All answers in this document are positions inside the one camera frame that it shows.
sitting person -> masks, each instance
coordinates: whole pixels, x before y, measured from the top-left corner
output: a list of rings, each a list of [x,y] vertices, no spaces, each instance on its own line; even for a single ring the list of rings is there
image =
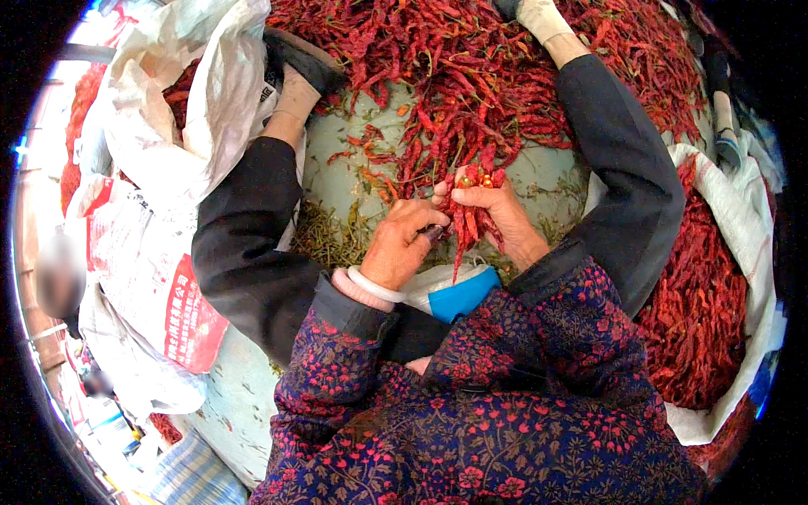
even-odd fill
[[[489,211],[521,273],[467,318],[449,327],[422,318],[421,331],[413,316],[403,325],[402,308],[387,298],[431,248],[418,230],[448,225],[434,202],[393,206],[360,277],[274,250],[301,195],[292,146],[326,91],[301,72],[317,59],[333,64],[284,36],[293,40],[284,58],[300,72],[285,67],[266,138],[203,202],[195,238],[211,304],[264,348],[288,352],[267,476],[252,503],[699,499],[704,474],[667,426],[648,381],[645,335],[630,319],[678,233],[684,192],[675,167],[637,100],[551,2],[512,10],[560,69],[558,97],[608,193],[550,251],[509,183],[451,195],[439,184],[437,201]],[[301,314],[293,346],[281,343]],[[386,349],[401,342],[418,359],[391,359]]]

jacket sleeve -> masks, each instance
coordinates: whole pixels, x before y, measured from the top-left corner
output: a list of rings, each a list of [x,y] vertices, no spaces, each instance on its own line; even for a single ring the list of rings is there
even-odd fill
[[[375,389],[381,340],[397,319],[345,297],[322,274],[278,382],[267,480],[290,459],[311,459]]]
[[[281,366],[322,270],[275,250],[302,194],[292,146],[259,137],[200,204],[191,245],[205,299]]]
[[[544,357],[571,393],[619,407],[661,403],[648,381],[643,330],[582,243],[563,242],[509,291],[532,309]]]

black pants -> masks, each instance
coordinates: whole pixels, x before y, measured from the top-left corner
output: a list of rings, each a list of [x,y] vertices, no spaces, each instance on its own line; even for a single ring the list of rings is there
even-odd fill
[[[564,65],[556,87],[583,156],[608,186],[604,200],[570,237],[578,252],[585,247],[606,270],[624,311],[634,316],[679,232],[682,186],[648,115],[597,57]],[[200,205],[191,252],[208,302],[282,366],[322,270],[300,255],[275,250],[301,197],[291,146],[259,138]],[[552,270],[569,260],[561,248],[543,261]],[[397,338],[382,357],[405,363],[432,354],[448,325],[405,305],[397,310],[402,317],[391,332]]]

woman's left hand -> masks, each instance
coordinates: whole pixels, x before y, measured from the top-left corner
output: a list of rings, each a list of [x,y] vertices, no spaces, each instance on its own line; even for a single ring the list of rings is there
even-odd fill
[[[415,275],[432,248],[418,230],[449,226],[449,218],[427,200],[399,200],[379,223],[360,266],[363,276],[383,288],[398,291]]]

woman's right hand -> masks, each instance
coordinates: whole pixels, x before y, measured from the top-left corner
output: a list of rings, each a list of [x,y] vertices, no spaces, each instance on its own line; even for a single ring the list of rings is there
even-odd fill
[[[458,170],[455,180],[461,179],[465,174]],[[441,182],[435,185],[433,204],[439,204],[446,197],[447,184]],[[491,219],[503,235],[505,254],[511,259],[519,271],[525,271],[536,261],[550,252],[547,241],[533,228],[524,207],[516,199],[511,181],[505,178],[502,187],[492,189],[481,186],[466,189],[452,190],[452,200],[460,205],[482,207],[488,210]],[[491,236],[486,234],[489,242]]]

